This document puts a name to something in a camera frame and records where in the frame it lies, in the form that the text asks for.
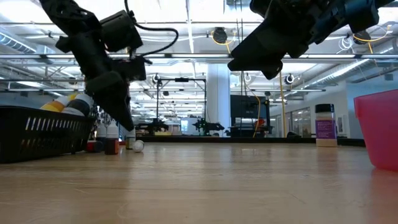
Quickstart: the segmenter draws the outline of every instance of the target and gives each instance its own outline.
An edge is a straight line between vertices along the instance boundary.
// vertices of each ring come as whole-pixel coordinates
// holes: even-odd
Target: wall
[[[19,93],[0,93],[0,106],[25,106],[38,109],[53,99],[52,96],[37,93],[29,93],[28,97]]]
[[[345,116],[345,128],[349,136],[348,108],[346,97],[346,83],[340,82],[338,86],[326,87],[325,92],[315,92],[305,95],[303,101],[288,101],[285,112],[291,112],[310,107],[311,111],[311,133],[315,134],[315,105],[322,103],[333,103],[335,105],[336,117]],[[271,116],[282,114],[282,106],[273,107],[270,111]]]
[[[384,76],[373,78],[357,84],[347,84],[348,117],[351,138],[363,139],[361,127],[355,116],[354,98],[358,96],[398,89],[398,73],[393,81],[385,81]]]

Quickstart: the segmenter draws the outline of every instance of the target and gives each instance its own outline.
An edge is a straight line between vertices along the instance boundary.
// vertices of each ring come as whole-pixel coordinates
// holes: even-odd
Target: ceiling
[[[75,0],[81,7],[94,12],[99,19],[104,19],[120,10],[124,10],[124,3],[122,0]],[[213,42],[211,36],[208,34],[215,29],[215,27],[224,27],[228,34],[229,45],[233,50],[237,46],[239,40],[234,35],[239,29],[243,31],[243,36],[250,34],[263,20],[263,18],[255,13],[252,13],[247,7],[247,2],[243,1],[242,11],[238,5],[238,10],[235,10],[233,5],[226,5],[225,2],[233,2],[230,0],[130,0],[129,5],[136,15],[137,21],[143,26],[147,27],[173,27],[180,33],[179,41],[171,48],[167,49],[167,53],[178,54],[227,54],[228,50],[224,45],[217,45]],[[44,11],[39,7],[37,0],[0,0],[0,25],[1,32],[7,32],[13,38],[20,40],[28,46],[45,45],[50,47],[54,53],[60,54],[61,51],[55,48],[55,43],[63,32],[51,23]],[[390,41],[395,37],[398,32],[398,26],[395,21],[398,19],[398,8],[385,7],[379,9],[380,21],[378,26],[369,28],[367,31],[372,38],[383,37],[380,41],[372,43],[372,47],[377,49],[379,46]],[[144,46],[138,49],[138,53],[147,52],[163,47],[168,41],[174,37],[170,32],[148,32],[139,30]],[[368,54],[368,45],[357,45],[352,43],[352,38],[343,40],[343,38],[350,34],[349,27],[334,32],[324,42],[319,45],[311,45],[306,54]],[[19,54],[19,52],[10,49],[9,47],[0,45],[0,52],[2,54]],[[325,73],[341,64],[353,63],[351,60],[323,60],[314,61],[310,59],[303,60],[286,60],[284,64],[283,74],[293,74],[297,77],[294,86],[286,86],[291,88],[295,86],[305,85],[310,80],[316,80],[317,76]],[[154,65],[148,66],[146,82],[137,82],[133,84],[132,89],[151,89],[154,88],[152,84],[152,77],[154,74],[159,74],[161,78],[174,78],[174,77],[189,77],[189,78],[206,78],[208,72],[207,65],[209,63],[227,63],[228,58],[223,60],[196,60],[196,59],[166,59],[158,58],[153,59]],[[46,71],[43,63],[38,63],[35,60],[0,60],[3,67],[10,69],[10,67],[18,68],[8,74],[1,74],[6,78],[50,78],[63,79],[70,77],[77,77],[81,79],[81,72],[77,64],[72,60],[54,60],[55,65],[49,67]],[[240,73],[231,73],[231,88],[241,88]],[[266,80],[260,72],[249,72],[250,80],[248,85],[250,88],[279,88],[278,80]],[[58,88],[83,88],[82,84],[70,85],[69,83],[47,83],[47,86]],[[15,84],[14,88],[27,87],[21,84]],[[200,91],[198,85],[194,82],[190,83],[174,83],[170,82],[166,88],[197,88],[198,91],[190,93],[171,92],[168,98],[203,98],[204,94]],[[142,103],[140,109],[136,110],[136,115],[149,114],[153,106],[153,100],[148,93],[132,93],[134,102]],[[201,111],[201,105],[182,106],[187,109],[186,114],[193,111]],[[165,112],[170,112],[169,108],[164,108]]]

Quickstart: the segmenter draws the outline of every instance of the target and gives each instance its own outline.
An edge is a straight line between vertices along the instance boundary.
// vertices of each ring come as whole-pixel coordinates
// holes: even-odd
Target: plastic basket
[[[380,169],[398,171],[398,90],[385,91],[354,99],[366,148],[372,164]]]
[[[93,119],[18,106],[0,106],[0,162],[84,150]]]

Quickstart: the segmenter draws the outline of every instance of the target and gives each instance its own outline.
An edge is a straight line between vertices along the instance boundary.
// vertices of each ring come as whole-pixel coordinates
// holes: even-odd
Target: wooden table
[[[0,223],[398,223],[364,148],[148,143],[0,165]]]

